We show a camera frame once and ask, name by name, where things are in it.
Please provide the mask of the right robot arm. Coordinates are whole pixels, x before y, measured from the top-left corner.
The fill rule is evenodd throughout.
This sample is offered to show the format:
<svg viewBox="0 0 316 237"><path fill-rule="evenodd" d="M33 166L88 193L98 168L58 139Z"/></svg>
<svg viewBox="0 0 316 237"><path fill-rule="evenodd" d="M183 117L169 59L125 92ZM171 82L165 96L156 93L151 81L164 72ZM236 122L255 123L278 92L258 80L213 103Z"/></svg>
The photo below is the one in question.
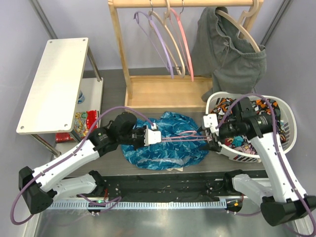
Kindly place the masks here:
<svg viewBox="0 0 316 237"><path fill-rule="evenodd" d="M202 117L200 130L205 131L207 137L204 149L220 152L225 139L246 136L259 155L271 186L265 187L237 170L225 175L225 193L246 195L260 207L264 219L271 226L305 216L309 216L315 224L312 211L316 208L316 197L307 194L287 160L274 111L258 114L250 96L242 95L232 102L221 120L213 113Z"/></svg>

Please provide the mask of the pink wire hanger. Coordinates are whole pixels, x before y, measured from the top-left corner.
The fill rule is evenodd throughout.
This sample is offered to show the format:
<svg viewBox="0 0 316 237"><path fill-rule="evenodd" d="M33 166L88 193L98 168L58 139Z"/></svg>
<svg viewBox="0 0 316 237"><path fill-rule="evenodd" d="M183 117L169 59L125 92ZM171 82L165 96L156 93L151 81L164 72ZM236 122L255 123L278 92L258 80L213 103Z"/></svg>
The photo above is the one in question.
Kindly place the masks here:
<svg viewBox="0 0 316 237"><path fill-rule="evenodd" d="M180 132L179 134L171 137L163 137L161 142L182 142L182 141L209 141L210 137L206 135L201 135L197 131L188 130Z"/></svg>

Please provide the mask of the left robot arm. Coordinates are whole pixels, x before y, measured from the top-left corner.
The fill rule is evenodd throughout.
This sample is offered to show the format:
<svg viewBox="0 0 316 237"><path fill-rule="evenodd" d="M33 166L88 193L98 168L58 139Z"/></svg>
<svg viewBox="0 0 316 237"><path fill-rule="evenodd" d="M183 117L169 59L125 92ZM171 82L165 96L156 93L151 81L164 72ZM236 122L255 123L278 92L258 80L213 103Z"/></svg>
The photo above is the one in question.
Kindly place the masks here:
<svg viewBox="0 0 316 237"><path fill-rule="evenodd" d="M31 215L38 214L55 201L72 195L92 194L100 197L106 183L93 170L88 174L65 180L64 178L81 166L115 151L119 145L132 145L138 149L150 145L150 134L157 130L156 123L137 125L137 111L127 109L115 120L103 127L93 127L72 149L57 159L31 169L23 167L18 173L19 194L13 202L23 198Z"/></svg>

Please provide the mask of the blue patterned shorts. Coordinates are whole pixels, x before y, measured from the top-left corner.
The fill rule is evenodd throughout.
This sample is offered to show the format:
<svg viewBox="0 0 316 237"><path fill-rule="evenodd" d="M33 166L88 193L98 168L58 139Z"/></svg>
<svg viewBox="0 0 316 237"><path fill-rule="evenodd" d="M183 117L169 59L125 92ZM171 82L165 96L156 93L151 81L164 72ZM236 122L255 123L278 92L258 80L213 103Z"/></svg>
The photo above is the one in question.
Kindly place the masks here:
<svg viewBox="0 0 316 237"><path fill-rule="evenodd" d="M192 118L175 112L165 112L160 118L150 120L157 124L162 138L198 130ZM125 159L138 168L167 170L199 164L209 153L199 149L206 144L206 141L161 142L139 149L134 149L132 145L121 145L121 149Z"/></svg>

